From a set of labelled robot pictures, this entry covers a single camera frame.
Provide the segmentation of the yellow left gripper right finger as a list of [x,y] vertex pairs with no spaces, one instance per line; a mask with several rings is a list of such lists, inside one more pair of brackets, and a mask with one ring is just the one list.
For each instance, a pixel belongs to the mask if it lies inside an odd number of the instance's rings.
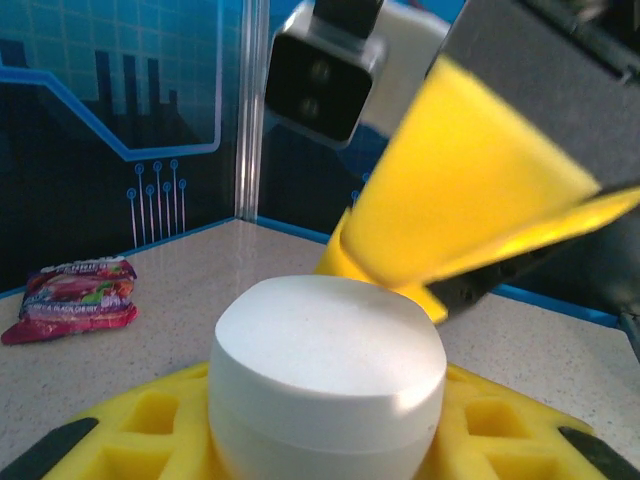
[[449,364],[414,480],[640,480],[640,469],[587,423]]

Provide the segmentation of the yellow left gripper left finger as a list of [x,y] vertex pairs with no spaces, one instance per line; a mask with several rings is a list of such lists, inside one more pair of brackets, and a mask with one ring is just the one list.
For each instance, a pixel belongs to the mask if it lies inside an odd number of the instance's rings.
[[226,480],[209,430],[207,374],[200,363],[76,415],[0,480]]

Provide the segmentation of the red berry candy bag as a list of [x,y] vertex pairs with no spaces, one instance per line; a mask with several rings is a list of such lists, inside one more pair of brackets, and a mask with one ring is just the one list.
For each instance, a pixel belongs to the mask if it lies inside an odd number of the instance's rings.
[[12,346],[124,328],[138,315],[132,302],[136,278],[122,256],[44,267],[28,277],[18,321],[0,335],[0,343]]

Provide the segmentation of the aluminium frame post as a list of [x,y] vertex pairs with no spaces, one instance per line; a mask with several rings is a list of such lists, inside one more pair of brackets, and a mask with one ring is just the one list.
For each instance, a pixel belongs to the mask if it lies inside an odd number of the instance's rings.
[[243,0],[239,55],[235,216],[255,223],[259,213],[264,82],[269,57],[270,0]]

